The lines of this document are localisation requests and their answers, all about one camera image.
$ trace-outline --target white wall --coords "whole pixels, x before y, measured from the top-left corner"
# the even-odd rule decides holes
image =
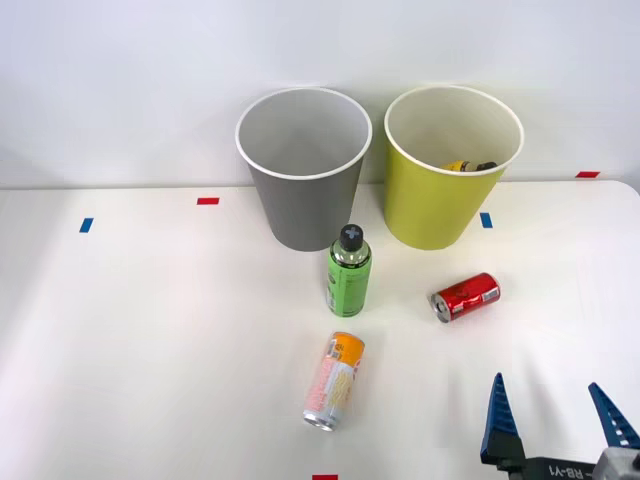
[[[377,125],[427,82],[522,118],[508,177],[602,171],[640,187],[635,0],[4,0],[0,186],[250,183],[233,129],[290,85],[352,95]]]

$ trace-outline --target yellow paper cup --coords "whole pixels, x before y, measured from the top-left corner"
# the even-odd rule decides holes
[[[401,95],[387,109],[384,129],[385,222],[398,240],[423,250],[460,237],[524,144],[522,124],[509,107],[455,85]],[[458,161],[498,165],[480,172],[440,168]]]

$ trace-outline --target cup rim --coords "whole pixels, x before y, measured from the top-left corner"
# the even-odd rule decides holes
[[[420,160],[418,160],[417,158],[413,157],[412,155],[409,155],[409,153],[407,153],[402,147],[400,147],[400,145],[398,145],[398,143],[393,138],[393,135],[391,134],[391,131],[389,129],[389,116],[391,115],[391,111],[393,110],[393,107],[395,107],[400,101],[402,101],[404,98],[406,98],[406,97],[408,97],[410,95],[413,95],[415,93],[421,92],[423,90],[435,90],[435,89],[466,90],[468,92],[472,92],[472,93],[475,93],[477,95],[481,95],[481,96],[491,100],[492,102],[497,104],[499,107],[501,107],[513,119],[513,121],[516,123],[516,125],[518,126],[518,132],[520,133],[520,144],[518,145],[518,149],[511,156],[511,158],[509,160],[507,160],[506,162],[501,163],[497,167],[490,168],[488,170],[482,170],[480,172],[455,172],[455,171],[452,171],[452,170],[445,170],[445,169],[442,169],[442,168],[439,168],[439,167],[434,167],[433,165],[429,165],[428,163],[421,162]],[[384,115],[384,131],[385,131],[385,134],[387,135],[387,138],[389,139],[389,142],[391,142],[391,145],[393,145],[393,148],[398,150],[398,152],[400,152],[405,158],[411,160],[413,163],[415,163],[419,167],[423,167],[423,168],[426,168],[426,169],[431,170],[433,172],[441,173],[441,174],[444,174],[444,175],[451,175],[453,177],[482,177],[484,175],[491,175],[493,173],[499,172],[500,170],[504,170],[520,154],[520,152],[522,151],[522,147],[524,146],[524,128],[522,127],[522,123],[520,122],[520,119],[513,112],[513,110],[511,110],[511,108],[509,108],[504,102],[498,100],[496,97],[494,97],[492,95],[489,95],[488,93],[485,93],[485,92],[483,92],[481,90],[477,90],[477,89],[471,88],[471,87],[466,87],[464,85],[449,85],[449,84],[424,85],[424,86],[421,86],[421,87],[418,87],[418,88],[414,88],[412,90],[409,90],[408,92],[403,93],[398,98],[396,98],[391,103],[391,105],[389,105],[389,108],[387,108],[387,112]]]
[[[242,145],[240,144],[240,128],[242,127],[242,123],[246,118],[246,116],[249,114],[249,112],[251,112],[251,110],[253,110],[256,106],[266,101],[267,99],[278,96],[278,95],[282,95],[285,93],[293,92],[295,90],[309,90],[309,91],[324,92],[324,93],[329,93],[331,95],[336,95],[338,97],[343,98],[344,100],[347,100],[360,111],[360,113],[364,116],[365,120],[367,121],[367,140],[365,141],[362,149],[357,153],[355,157],[353,157],[347,163],[345,163],[344,165],[341,165],[338,168],[334,168],[333,170],[329,170],[327,172],[316,173],[314,175],[287,175],[284,173],[274,172],[273,170],[269,170],[268,168],[265,168],[262,165],[259,165],[255,161],[251,160],[251,158],[249,158],[249,155],[247,155],[247,153],[242,148]],[[256,170],[259,170],[262,173],[265,173],[269,176],[282,178],[284,180],[318,180],[320,178],[330,177],[344,170],[347,170],[349,167],[355,165],[364,156],[366,151],[369,149],[369,146],[371,145],[372,138],[373,138],[373,125],[371,123],[371,118],[369,117],[369,114],[367,113],[367,111],[362,107],[362,105],[360,105],[353,98],[345,95],[344,93],[340,93],[335,90],[331,90],[329,88],[323,88],[323,87],[292,87],[292,88],[285,88],[284,90],[277,90],[275,92],[264,95],[263,97],[260,97],[258,100],[253,102],[251,105],[249,105],[245,109],[245,111],[240,116],[238,123],[236,124],[236,131],[235,131],[236,148],[240,152],[240,155],[242,155],[242,158],[244,158],[245,161]]]

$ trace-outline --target paper cup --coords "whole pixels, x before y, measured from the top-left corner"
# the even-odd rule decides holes
[[[365,110],[324,88],[276,92],[244,112],[236,145],[281,243],[316,251],[338,238],[371,136]]]
[[[423,250],[454,243],[522,150],[518,117],[498,99],[462,86],[407,92],[387,109],[384,217],[403,243]],[[496,162],[480,172],[443,165]]]

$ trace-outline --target orange and white can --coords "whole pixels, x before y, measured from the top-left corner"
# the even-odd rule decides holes
[[[349,403],[363,352],[364,342],[358,337],[344,332],[331,335],[305,402],[305,422],[328,432],[338,425]]]

